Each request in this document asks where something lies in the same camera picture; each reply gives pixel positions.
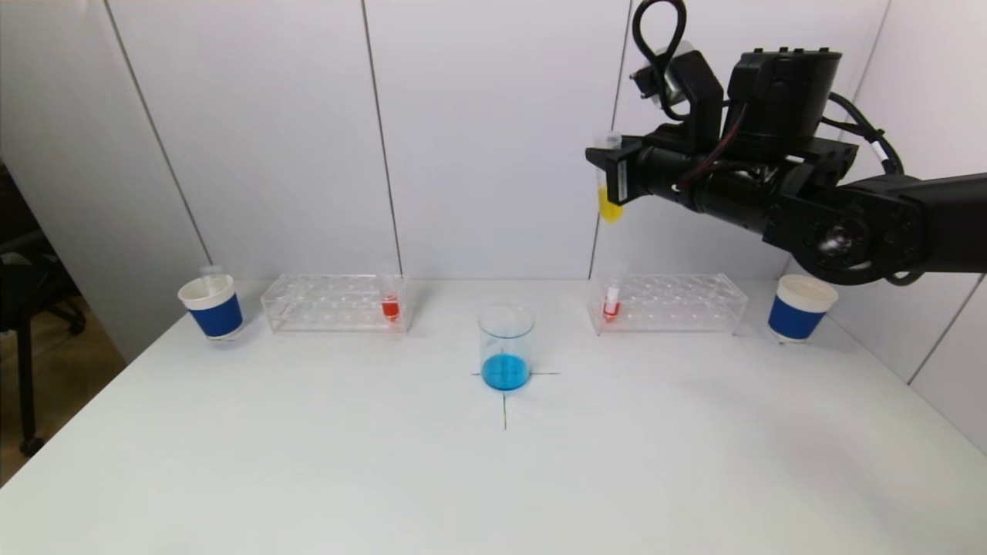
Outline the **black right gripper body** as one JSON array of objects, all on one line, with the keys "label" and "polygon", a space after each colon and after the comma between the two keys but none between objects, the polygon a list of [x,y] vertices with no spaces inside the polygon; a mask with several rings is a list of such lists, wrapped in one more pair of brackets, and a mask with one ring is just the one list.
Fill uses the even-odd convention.
[{"label": "black right gripper body", "polygon": [[696,165],[695,156],[655,146],[637,136],[606,136],[605,148],[613,155],[605,161],[607,200],[611,203],[626,205],[654,196],[696,210],[693,193],[679,183]]}]

